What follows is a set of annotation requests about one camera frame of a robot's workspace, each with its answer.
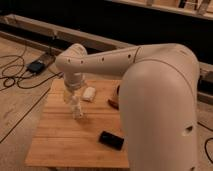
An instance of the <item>wooden tabletop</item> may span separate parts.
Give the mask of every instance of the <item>wooden tabletop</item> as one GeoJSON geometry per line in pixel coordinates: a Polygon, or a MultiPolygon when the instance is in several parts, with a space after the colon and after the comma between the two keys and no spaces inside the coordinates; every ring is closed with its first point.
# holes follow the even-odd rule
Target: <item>wooden tabletop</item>
{"type": "Polygon", "coordinates": [[[125,146],[117,151],[98,142],[102,131],[123,136],[119,112],[107,103],[119,81],[88,80],[87,85],[97,90],[94,102],[81,101],[84,117],[73,119],[63,100],[63,80],[53,81],[26,158],[28,166],[129,168],[125,146]]]}

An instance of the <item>black cable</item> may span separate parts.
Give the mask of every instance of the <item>black cable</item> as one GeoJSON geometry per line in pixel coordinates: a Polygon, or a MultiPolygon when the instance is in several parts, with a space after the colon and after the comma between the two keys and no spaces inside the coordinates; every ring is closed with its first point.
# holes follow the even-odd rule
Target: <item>black cable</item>
{"type": "MultiPolygon", "coordinates": [[[[208,126],[202,124],[201,122],[197,122],[198,125],[202,126],[203,128],[207,129],[208,131],[210,132],[213,132],[213,129],[212,128],[209,128],[208,126]]],[[[212,141],[213,138],[208,138],[206,141],[205,141],[205,144],[204,144],[204,150],[205,150],[205,153],[206,153],[206,156],[207,158],[209,159],[209,161],[213,164],[213,160],[211,159],[210,155],[209,155],[209,152],[208,152],[208,148],[207,148],[207,145],[210,141],[212,141]]]]}
{"type": "Polygon", "coordinates": [[[205,153],[206,153],[206,156],[207,158],[209,159],[209,161],[211,162],[211,164],[213,164],[213,159],[210,157],[209,155],[209,152],[208,152],[208,149],[207,149],[207,145],[210,141],[212,141],[213,138],[208,138],[206,141],[205,141],[205,144],[204,144],[204,149],[205,149],[205,153]]]}
{"type": "Polygon", "coordinates": [[[198,125],[202,126],[203,128],[206,128],[207,130],[213,132],[212,128],[207,127],[206,125],[202,124],[201,122],[197,122],[197,123],[198,123],[198,125]]]}
{"type": "Polygon", "coordinates": [[[40,83],[38,83],[38,84],[36,84],[36,85],[33,85],[33,86],[29,86],[29,87],[24,87],[24,86],[20,85],[20,83],[21,83],[23,80],[25,80],[25,78],[23,78],[24,74],[22,74],[22,76],[21,76],[21,77],[18,79],[18,81],[16,82],[17,87],[19,87],[20,89],[33,89],[33,88],[36,88],[36,87],[38,87],[38,86],[44,84],[44,83],[47,82],[48,80],[50,80],[50,79],[52,79],[52,78],[54,78],[54,77],[56,77],[56,76],[59,76],[59,75],[61,74],[61,72],[59,72],[59,73],[57,73],[57,74],[54,74],[54,75],[52,75],[51,77],[49,77],[49,78],[43,80],[42,82],[40,82],[40,83]]]}
{"type": "Polygon", "coordinates": [[[45,97],[45,95],[49,92],[50,89],[45,91],[43,95],[35,102],[35,104],[24,114],[24,116],[13,126],[13,128],[4,136],[4,138],[0,141],[0,144],[10,135],[10,133],[18,126],[18,124],[34,109],[34,107],[45,97]]]}

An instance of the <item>black smartphone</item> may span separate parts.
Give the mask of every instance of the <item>black smartphone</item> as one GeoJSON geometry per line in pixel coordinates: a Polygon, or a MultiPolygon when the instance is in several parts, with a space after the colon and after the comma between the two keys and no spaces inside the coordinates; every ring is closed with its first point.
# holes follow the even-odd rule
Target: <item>black smartphone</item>
{"type": "Polygon", "coordinates": [[[103,131],[99,137],[99,142],[116,150],[121,150],[124,139],[109,132],[103,131]]]}

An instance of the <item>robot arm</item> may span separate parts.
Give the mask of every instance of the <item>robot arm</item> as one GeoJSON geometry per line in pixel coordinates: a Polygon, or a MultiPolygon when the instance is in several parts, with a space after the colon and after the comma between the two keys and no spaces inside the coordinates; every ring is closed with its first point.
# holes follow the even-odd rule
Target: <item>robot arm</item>
{"type": "Polygon", "coordinates": [[[119,110],[131,171],[196,171],[199,65],[179,44],[144,45],[87,55],[81,45],[60,54],[70,91],[82,72],[122,76],[119,110]]]}

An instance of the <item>white block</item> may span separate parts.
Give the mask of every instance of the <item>white block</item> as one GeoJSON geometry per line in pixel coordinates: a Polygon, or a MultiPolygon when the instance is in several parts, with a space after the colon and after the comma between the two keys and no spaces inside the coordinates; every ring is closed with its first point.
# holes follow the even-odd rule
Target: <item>white block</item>
{"type": "Polygon", "coordinates": [[[95,97],[95,92],[96,92],[95,88],[87,87],[84,90],[84,93],[83,93],[83,96],[82,96],[82,100],[88,101],[88,102],[92,102],[94,97],[95,97]]]}

